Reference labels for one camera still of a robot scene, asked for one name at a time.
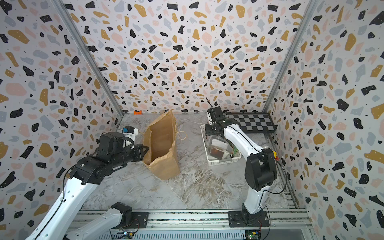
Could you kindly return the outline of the clear bag red packet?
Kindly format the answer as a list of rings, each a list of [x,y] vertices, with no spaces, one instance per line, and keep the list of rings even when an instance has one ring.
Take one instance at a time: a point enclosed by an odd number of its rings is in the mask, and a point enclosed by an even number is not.
[[[229,159],[234,151],[229,142],[220,136],[207,136],[206,150],[210,161]]]

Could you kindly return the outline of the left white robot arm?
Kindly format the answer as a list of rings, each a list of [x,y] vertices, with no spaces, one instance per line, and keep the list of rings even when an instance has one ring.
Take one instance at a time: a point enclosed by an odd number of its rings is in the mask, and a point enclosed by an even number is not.
[[[122,170],[128,163],[143,161],[149,147],[135,144],[135,136],[118,132],[102,134],[95,153],[71,168],[60,197],[28,239],[94,240],[113,228],[138,227],[140,222],[133,218],[132,208],[118,202],[88,224],[68,231],[84,202],[105,177]]]

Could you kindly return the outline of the white plastic basket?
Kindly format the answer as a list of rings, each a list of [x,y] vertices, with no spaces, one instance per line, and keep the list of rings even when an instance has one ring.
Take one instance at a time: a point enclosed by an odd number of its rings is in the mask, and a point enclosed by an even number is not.
[[[242,156],[239,150],[220,136],[207,136],[205,125],[201,125],[202,139],[209,166],[236,163]]]

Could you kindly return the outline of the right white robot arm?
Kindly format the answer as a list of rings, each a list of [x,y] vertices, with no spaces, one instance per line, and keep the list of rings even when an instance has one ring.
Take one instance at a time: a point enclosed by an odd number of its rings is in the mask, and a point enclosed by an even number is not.
[[[269,227],[270,217],[263,207],[270,186],[278,176],[275,152],[253,142],[242,131],[240,124],[227,118],[220,107],[209,108],[207,117],[206,135],[229,140],[246,160],[247,198],[241,211],[228,212],[230,227]]]

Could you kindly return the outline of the brown paper bag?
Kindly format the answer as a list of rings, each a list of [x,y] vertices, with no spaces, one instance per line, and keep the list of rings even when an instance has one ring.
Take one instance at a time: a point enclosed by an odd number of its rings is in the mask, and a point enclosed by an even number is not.
[[[149,124],[143,145],[149,147],[145,166],[160,180],[169,180],[181,173],[177,155],[178,126],[172,111],[167,111]]]

